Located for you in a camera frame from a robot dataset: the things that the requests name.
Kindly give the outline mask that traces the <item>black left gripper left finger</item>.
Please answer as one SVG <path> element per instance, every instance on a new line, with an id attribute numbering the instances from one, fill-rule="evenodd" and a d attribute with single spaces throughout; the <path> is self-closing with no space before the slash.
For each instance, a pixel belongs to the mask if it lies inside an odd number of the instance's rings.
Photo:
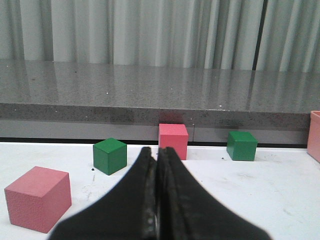
<path id="1" fill-rule="evenodd" d="M 125 176 L 101 199 L 61 221 L 51 240 L 155 240 L 156 161 L 143 147 Z"/>

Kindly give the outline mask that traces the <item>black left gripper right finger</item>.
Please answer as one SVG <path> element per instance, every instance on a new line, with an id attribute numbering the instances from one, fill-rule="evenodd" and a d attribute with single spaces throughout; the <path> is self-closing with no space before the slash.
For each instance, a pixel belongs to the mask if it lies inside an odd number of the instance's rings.
<path id="1" fill-rule="evenodd" d="M 156 203 L 161 240 L 271 239 L 210 195 L 171 147 L 158 150 Z"/>

